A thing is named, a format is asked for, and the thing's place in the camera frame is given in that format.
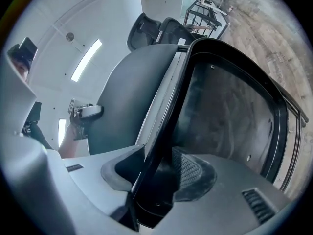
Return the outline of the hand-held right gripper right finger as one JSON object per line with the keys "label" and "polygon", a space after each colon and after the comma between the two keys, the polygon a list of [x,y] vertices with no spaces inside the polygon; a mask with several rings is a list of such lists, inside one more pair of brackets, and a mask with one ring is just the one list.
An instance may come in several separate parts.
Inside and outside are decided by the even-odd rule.
{"label": "hand-held right gripper right finger", "polygon": [[288,197],[238,162],[172,149],[179,188],[155,235],[244,235],[283,213]]}

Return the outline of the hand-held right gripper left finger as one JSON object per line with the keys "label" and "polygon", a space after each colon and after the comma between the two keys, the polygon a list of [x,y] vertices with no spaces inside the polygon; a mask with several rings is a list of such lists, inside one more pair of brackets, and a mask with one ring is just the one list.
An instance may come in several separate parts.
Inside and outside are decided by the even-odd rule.
{"label": "hand-held right gripper left finger", "polygon": [[143,145],[134,145],[102,154],[62,159],[47,152],[55,183],[71,197],[80,193],[106,215],[127,202],[144,164]]}

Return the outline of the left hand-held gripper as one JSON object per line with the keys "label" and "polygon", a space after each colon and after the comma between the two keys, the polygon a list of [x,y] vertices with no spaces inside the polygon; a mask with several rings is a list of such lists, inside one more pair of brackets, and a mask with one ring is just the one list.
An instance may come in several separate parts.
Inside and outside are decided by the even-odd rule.
{"label": "left hand-held gripper", "polygon": [[102,116],[104,108],[99,105],[88,106],[75,98],[72,98],[67,112],[70,115],[70,123],[74,126],[75,140],[83,140],[87,138],[85,133],[85,125],[80,119],[99,118]]}

